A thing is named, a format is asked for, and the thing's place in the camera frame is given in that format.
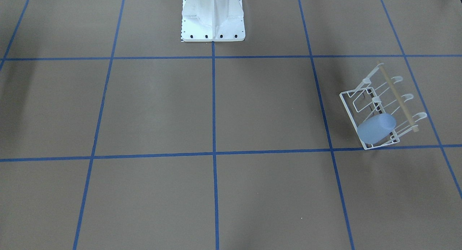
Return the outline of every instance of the beige wooden rod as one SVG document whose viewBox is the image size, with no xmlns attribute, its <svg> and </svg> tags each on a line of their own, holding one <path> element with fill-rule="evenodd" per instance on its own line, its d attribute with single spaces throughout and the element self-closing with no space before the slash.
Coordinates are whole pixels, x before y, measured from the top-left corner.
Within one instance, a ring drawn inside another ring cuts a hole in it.
<svg viewBox="0 0 462 250">
<path fill-rule="evenodd" d="M 404 104 L 404 101 L 401 98 L 401 95 L 396 90 L 396 87 L 393 84 L 393 82 L 391 81 L 391 78 L 388 76 L 387 72 L 385 71 L 385 69 L 383 68 L 382 65 L 380 65 L 379 68 L 380 68 L 380 71 L 382 72 L 383 76 L 385 77 L 385 80 L 387 81 L 388 85 L 390 86 L 390 89 L 393 92 L 393 95 L 396 97 L 396 100 L 400 104 L 400 107 L 403 110 L 404 115 L 406 115 L 406 118 L 407 118 L 407 121 L 409 122 L 409 125 L 412 126 L 412 130 L 414 131 L 414 133 L 418 132 L 419 128 L 417 126 L 414 126 L 415 125 L 414 119 L 412 118 L 412 115 L 409 112 L 409 109 Z"/>
</svg>

